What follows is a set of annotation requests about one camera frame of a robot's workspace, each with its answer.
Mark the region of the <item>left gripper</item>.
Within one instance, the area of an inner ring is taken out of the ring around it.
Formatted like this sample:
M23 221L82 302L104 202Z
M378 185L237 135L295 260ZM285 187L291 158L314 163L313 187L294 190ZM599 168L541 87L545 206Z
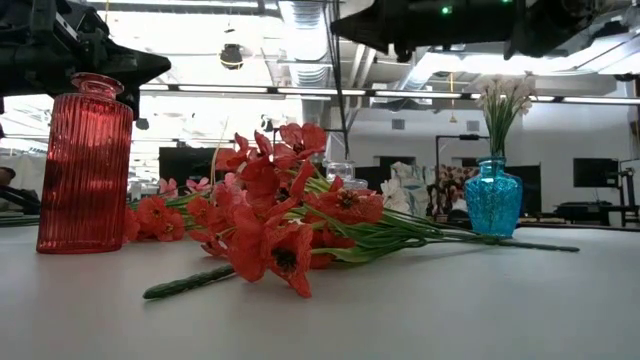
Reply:
M117 100L139 116L139 87L171 67L168 58L116 44L106 23L87 4L33 0L29 3L29 45L35 63L29 67L29 93L56 96L71 88L80 72L118 80Z

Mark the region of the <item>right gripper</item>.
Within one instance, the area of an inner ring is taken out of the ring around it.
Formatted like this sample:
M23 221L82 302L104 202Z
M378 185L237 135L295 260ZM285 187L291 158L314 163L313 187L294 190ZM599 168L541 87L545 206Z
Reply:
M394 20L393 45L396 59L409 61L416 47L425 43L421 32L435 18L438 6L439 2L436 0L400 0L395 9L393 0L374 0L363 10L332 21L331 31L341 38L370 48L388 48L391 41L381 29L360 23L387 25Z

